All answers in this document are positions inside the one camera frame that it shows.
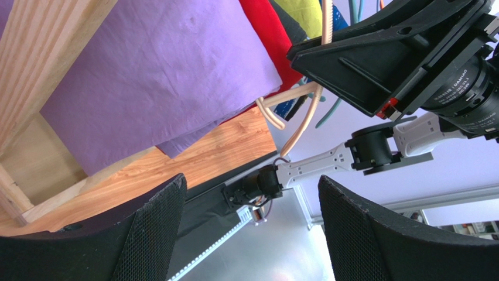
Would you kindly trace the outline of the purple trousers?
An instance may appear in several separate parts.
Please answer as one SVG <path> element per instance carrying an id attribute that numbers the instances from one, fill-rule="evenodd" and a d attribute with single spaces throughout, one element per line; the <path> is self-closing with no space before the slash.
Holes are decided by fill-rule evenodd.
<path id="1" fill-rule="evenodd" d="M 176 156 L 281 86 L 238 1 L 118 1 L 41 114 L 92 175 L 161 143 Z"/>

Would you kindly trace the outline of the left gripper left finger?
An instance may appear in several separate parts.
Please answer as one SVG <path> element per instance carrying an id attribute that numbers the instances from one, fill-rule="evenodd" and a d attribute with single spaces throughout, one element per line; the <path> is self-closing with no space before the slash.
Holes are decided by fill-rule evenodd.
<path id="1" fill-rule="evenodd" d="M 166 280 L 187 192 L 177 174 L 55 232 L 1 238 L 2 280 Z"/>

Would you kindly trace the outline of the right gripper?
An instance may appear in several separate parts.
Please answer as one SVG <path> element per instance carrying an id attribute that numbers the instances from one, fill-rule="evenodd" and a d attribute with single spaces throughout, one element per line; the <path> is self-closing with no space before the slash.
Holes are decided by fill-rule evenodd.
<path id="1" fill-rule="evenodd" d="M 292 46 L 294 70 L 367 116 L 422 108 L 468 135 L 498 134 L 498 18 L 490 1 L 392 1 L 333 35 Z"/>

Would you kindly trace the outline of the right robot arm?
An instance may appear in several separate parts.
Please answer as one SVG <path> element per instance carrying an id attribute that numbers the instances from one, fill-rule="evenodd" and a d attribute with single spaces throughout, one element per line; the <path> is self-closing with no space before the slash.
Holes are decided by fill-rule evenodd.
<path id="1" fill-rule="evenodd" d="M 498 33 L 491 1 L 392 1 L 338 32 L 333 3 L 323 1 L 323 32 L 287 53 L 310 83 L 257 106 L 276 128 L 270 107 L 312 93 L 300 127 L 281 150 L 286 156 L 312 120 L 324 90 L 383 124 L 361 129 L 319 155 L 264 166 L 230 184 L 231 209 L 259 208 L 307 177 L 361 171 L 365 175 L 432 160 L 449 139 L 498 140 Z"/>

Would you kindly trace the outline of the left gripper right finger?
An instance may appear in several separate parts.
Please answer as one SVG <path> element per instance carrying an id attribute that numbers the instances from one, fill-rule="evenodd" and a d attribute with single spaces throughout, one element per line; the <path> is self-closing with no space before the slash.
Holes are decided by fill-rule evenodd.
<path id="1" fill-rule="evenodd" d="M 406 218 L 328 176 L 318 183 L 336 280 L 497 280 L 498 242 Z"/>

